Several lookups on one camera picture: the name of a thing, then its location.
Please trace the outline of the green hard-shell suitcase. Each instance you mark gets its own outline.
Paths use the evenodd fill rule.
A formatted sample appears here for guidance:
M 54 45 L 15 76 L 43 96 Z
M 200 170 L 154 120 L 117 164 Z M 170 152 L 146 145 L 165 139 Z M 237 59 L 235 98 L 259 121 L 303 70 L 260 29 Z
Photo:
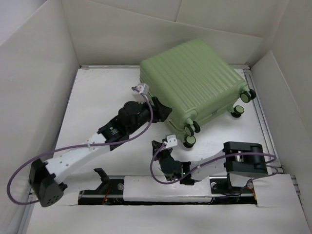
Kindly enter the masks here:
M 139 80 L 149 86 L 172 112 L 165 123 L 186 148 L 196 143 L 201 127 L 228 111 L 239 118 L 243 107 L 256 98 L 232 66 L 202 39 L 193 39 L 140 63 Z

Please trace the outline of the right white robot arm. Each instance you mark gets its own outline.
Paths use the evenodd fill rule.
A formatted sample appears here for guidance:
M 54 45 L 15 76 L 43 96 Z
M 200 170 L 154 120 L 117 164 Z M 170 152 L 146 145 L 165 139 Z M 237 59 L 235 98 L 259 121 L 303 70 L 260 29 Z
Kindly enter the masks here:
M 157 161 L 166 181 L 158 180 L 154 173 L 152 177 L 160 184 L 169 185 L 179 183 L 193 186 L 208 177 L 226 172 L 226 188 L 237 192 L 245 187 L 251 179 L 258 179 L 268 175 L 263 147 L 258 143 L 228 141 L 217 154 L 198 161 L 178 161 L 171 156 L 173 149 L 164 143 L 152 141 L 153 163 Z

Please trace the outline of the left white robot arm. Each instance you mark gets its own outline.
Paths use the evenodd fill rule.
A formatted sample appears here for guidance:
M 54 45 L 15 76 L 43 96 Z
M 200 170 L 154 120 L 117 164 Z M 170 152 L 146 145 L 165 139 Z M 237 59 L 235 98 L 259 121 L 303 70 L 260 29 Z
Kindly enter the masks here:
M 70 189 L 69 176 L 87 162 L 109 153 L 130 140 L 130 135 L 144 124 L 164 122 L 172 109 L 157 97 L 139 103 L 128 101 L 118 114 L 98 129 L 84 144 L 72 147 L 63 155 L 32 162 L 29 184 L 42 207 L 58 202 Z

